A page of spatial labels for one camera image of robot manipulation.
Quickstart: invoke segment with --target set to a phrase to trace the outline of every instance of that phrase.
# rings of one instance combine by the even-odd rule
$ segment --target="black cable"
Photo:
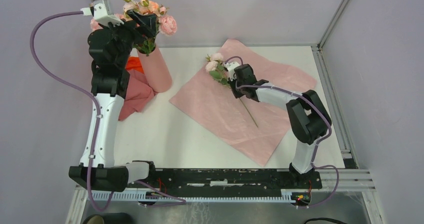
[[[336,220],[336,219],[332,219],[332,218],[325,218],[325,217],[312,218],[312,219],[305,221],[303,224],[306,224],[308,222],[314,222],[314,221],[326,221],[326,222],[335,223],[335,224],[347,224],[346,222],[343,222],[341,220]]]

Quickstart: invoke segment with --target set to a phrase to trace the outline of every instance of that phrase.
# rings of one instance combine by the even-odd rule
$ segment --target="gray floor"
[[[328,193],[313,193],[312,203]],[[296,210],[287,203],[188,203],[186,205],[144,208],[129,201],[112,202],[107,213],[128,213],[137,224],[303,224],[310,218],[333,218],[348,224],[369,224],[369,217],[360,192],[336,193],[326,204]],[[90,202],[86,217],[96,214]],[[309,222],[328,224],[329,222]]]

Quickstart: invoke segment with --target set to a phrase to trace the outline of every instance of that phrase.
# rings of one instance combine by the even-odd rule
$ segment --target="black round object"
[[[135,224],[127,213],[94,214],[87,217],[82,224]]]

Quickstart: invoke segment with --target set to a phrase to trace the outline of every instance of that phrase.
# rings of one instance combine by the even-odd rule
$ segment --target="orange cloth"
[[[128,62],[126,63],[126,67],[125,69],[127,71],[129,70],[136,70],[139,71],[141,73],[145,73],[142,67],[142,63],[140,62],[140,59],[138,57],[135,56],[130,56],[128,59]]]

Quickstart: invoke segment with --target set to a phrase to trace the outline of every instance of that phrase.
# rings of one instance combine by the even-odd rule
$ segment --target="bouquet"
[[[145,40],[141,43],[134,44],[134,48],[139,52],[148,56],[156,48],[156,36],[159,33],[165,36],[172,36],[177,32],[175,19],[167,14],[169,8],[159,5],[152,0],[124,0],[124,2],[126,3],[122,8],[123,14],[117,13],[115,16],[123,21],[132,21],[133,19],[128,15],[128,11],[132,10],[144,17],[141,21],[147,20],[145,21],[147,25],[144,25],[143,28],[148,28],[149,32],[153,33],[152,37],[143,35]],[[94,18],[91,20],[90,26],[93,32],[102,28]]]
[[[215,54],[212,54],[211,56],[207,55],[206,61],[207,61],[207,64],[204,68],[209,73],[209,75],[215,81],[217,81],[218,83],[220,83],[224,87],[231,88],[230,84],[228,83],[227,71],[224,67],[224,56],[221,53],[217,52]],[[245,105],[245,103],[242,101],[242,99],[239,98],[239,100],[240,100],[241,104],[243,104],[247,113],[249,113],[249,116],[252,119],[255,126],[258,128],[258,124],[256,123],[255,119],[253,118],[248,107]]]

